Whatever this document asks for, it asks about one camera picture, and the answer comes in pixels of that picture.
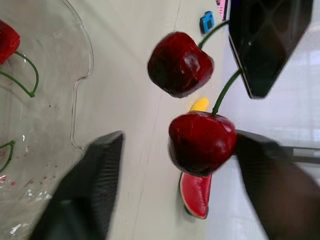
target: white wall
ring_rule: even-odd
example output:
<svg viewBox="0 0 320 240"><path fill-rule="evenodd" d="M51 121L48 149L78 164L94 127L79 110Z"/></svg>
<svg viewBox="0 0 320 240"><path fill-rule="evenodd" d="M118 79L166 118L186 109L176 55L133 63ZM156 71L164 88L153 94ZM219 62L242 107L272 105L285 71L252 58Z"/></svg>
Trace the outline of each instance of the white wall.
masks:
<svg viewBox="0 0 320 240"><path fill-rule="evenodd" d="M273 138L287 146L320 146L320 1L312 24L267 98L252 100L239 78L227 93L220 113L238 129ZM222 77L237 70L231 49L224 54Z"/></svg>
<svg viewBox="0 0 320 240"><path fill-rule="evenodd" d="M240 78L227 93L219 112L238 129L286 146L320 148L320 0L313 11L308 32L267 98L250 99ZM224 66L226 82L237 70L230 47L225 49ZM303 169L320 183L319 166L309 164ZM244 191L235 157L212 178L207 239L267 239Z"/></svg>

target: red cherry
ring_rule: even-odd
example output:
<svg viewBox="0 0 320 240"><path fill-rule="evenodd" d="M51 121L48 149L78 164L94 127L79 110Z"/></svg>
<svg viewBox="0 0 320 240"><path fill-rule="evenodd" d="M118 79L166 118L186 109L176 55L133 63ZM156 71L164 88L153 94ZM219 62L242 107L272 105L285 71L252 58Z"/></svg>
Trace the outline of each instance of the red cherry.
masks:
<svg viewBox="0 0 320 240"><path fill-rule="evenodd" d="M208 176L233 154L237 133L227 118L194 111L174 119L169 127L169 152L183 172Z"/></svg>
<svg viewBox="0 0 320 240"><path fill-rule="evenodd" d="M176 98L192 94L214 72L214 61L184 32L172 32L153 50L148 62L151 80Z"/></svg>
<svg viewBox="0 0 320 240"><path fill-rule="evenodd" d="M4 21L0 20L0 64L4 64L15 53L19 45L19 34Z"/></svg>

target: pink object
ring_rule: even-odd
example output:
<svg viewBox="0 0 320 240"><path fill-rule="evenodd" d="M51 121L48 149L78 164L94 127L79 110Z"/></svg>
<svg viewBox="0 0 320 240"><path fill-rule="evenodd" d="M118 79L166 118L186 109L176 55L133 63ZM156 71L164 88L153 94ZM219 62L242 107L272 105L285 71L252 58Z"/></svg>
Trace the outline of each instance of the pink object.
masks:
<svg viewBox="0 0 320 240"><path fill-rule="evenodd" d="M218 5L218 9L219 9L219 13L220 13L220 16L222 18L222 20L225 20L226 19L226 16L225 16L225 9L228 7L228 1L226 0L216 0L216 4Z"/></svg>

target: toy cherry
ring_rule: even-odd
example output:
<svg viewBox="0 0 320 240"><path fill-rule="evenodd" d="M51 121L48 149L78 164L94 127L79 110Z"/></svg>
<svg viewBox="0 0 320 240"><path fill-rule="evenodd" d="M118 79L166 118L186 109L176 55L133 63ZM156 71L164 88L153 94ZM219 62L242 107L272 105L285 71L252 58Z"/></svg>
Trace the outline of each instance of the toy cherry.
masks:
<svg viewBox="0 0 320 240"><path fill-rule="evenodd" d="M147 70L150 79L175 98L183 98L205 85L211 78L215 63L202 47L221 27L217 25L197 46L184 32L172 32L153 50Z"/></svg>
<svg viewBox="0 0 320 240"><path fill-rule="evenodd" d="M181 171L208 176L233 154L237 142L235 126L217 112L226 92L241 73L242 70L238 70L225 85L212 113L192 111L171 122L169 153Z"/></svg>

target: red stain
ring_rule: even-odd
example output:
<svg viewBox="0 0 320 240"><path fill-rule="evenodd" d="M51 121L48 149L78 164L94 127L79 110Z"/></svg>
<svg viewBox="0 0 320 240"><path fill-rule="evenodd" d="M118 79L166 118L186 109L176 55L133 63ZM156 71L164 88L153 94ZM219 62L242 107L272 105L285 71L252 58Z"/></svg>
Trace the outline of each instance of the red stain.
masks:
<svg viewBox="0 0 320 240"><path fill-rule="evenodd" d="M7 177L6 176L2 176L0 177L0 183L3 183L7 180Z"/></svg>

